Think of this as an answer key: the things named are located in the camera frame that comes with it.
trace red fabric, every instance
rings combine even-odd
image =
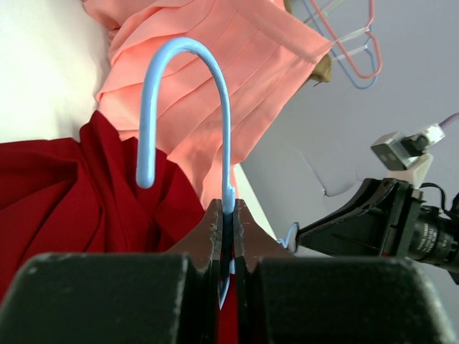
[[[204,211],[180,168],[156,152],[155,184],[135,180],[137,139],[99,113],[71,138],[0,144],[0,300],[42,252],[163,252]]]

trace purple cable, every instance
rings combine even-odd
[[[442,121],[439,124],[439,126],[440,126],[440,128],[445,129],[446,127],[449,126],[449,124],[451,124],[452,122],[454,122],[457,119],[459,119],[459,113],[454,113],[450,117],[448,117],[444,121]]]

